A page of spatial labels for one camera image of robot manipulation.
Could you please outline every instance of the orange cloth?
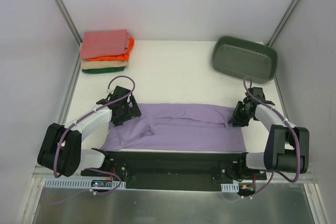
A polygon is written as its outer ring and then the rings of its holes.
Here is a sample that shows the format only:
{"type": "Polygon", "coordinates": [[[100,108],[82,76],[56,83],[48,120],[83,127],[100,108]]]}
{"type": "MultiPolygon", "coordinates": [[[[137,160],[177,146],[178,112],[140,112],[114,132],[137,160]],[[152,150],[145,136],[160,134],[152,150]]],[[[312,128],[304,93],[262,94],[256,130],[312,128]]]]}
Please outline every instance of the orange cloth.
{"type": "Polygon", "coordinates": [[[88,61],[105,61],[105,60],[128,60],[130,58],[130,52],[134,46],[134,39],[130,38],[130,43],[128,45],[126,53],[122,55],[114,55],[114,56],[101,56],[97,58],[88,59],[88,61]]]}

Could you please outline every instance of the robotic arm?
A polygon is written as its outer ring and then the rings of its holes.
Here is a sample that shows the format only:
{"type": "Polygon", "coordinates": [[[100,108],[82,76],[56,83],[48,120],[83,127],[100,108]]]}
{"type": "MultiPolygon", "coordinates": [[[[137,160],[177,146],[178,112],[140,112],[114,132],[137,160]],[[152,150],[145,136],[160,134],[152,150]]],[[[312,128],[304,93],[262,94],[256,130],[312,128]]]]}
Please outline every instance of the robotic arm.
{"type": "Polygon", "coordinates": [[[106,99],[101,99],[93,107],[88,117],[80,120],[84,116],[80,116],[74,121],[59,125],[51,124],[46,132],[40,152],[38,154],[37,163],[49,169],[53,169],[56,156],[56,149],[61,136],[73,123],[74,127],[67,133],[64,138],[64,146],[59,151],[57,161],[57,172],[64,176],[71,176],[77,169],[99,168],[101,167],[105,155],[98,150],[81,151],[81,142],[100,126],[112,122],[114,126],[122,125],[123,122],[136,116],[141,116],[140,109],[131,90],[116,86],[113,93],[110,93],[106,99]],[[123,96],[124,99],[119,102],[110,104],[101,108],[111,101],[115,101],[123,96]]]}
{"type": "MultiPolygon", "coordinates": [[[[249,93],[257,100],[274,105],[267,101],[262,88],[249,88],[249,93]]],[[[297,170],[296,144],[293,134],[284,124],[284,121],[271,109],[259,104],[246,93],[247,97],[243,102],[239,101],[234,114],[229,120],[233,126],[248,126],[249,120],[260,121],[269,131],[269,136],[265,151],[262,153],[245,153],[244,166],[249,169],[274,170],[275,172],[295,173],[297,170]]],[[[303,127],[297,127],[288,122],[293,128],[299,140],[300,148],[300,173],[305,173],[308,169],[309,157],[309,131],[303,127]]]]}

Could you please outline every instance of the green cloth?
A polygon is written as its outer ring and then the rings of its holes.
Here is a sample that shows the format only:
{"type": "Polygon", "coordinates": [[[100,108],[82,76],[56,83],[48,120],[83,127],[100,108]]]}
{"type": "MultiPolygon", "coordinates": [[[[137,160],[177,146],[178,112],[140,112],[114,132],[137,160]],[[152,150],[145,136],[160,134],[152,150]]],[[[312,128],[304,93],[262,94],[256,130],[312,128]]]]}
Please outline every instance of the green cloth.
{"type": "Polygon", "coordinates": [[[100,69],[82,69],[83,73],[114,73],[123,71],[125,67],[120,68],[100,68],[100,69]]]}

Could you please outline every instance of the gray floor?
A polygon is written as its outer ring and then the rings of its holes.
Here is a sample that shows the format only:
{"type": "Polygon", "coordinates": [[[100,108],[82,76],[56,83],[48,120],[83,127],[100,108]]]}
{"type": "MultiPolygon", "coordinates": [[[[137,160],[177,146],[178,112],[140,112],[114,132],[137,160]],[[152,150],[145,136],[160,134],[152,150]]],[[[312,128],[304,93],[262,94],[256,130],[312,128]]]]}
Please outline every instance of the gray floor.
{"type": "MultiPolygon", "coordinates": [[[[77,189],[44,188],[45,201],[58,201],[77,189]]],[[[236,194],[117,190],[84,192],[58,205],[39,202],[34,223],[313,223],[303,184],[270,184],[252,200],[236,194]]]]}

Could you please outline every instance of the beige cloth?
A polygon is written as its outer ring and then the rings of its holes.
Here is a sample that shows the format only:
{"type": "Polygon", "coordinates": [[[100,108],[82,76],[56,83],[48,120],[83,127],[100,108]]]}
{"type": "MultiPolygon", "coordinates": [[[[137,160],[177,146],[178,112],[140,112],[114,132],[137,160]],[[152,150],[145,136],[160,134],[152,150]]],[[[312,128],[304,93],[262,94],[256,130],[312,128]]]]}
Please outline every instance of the beige cloth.
{"type": "Polygon", "coordinates": [[[125,60],[80,61],[80,66],[82,69],[120,68],[127,65],[128,63],[125,60]]]}

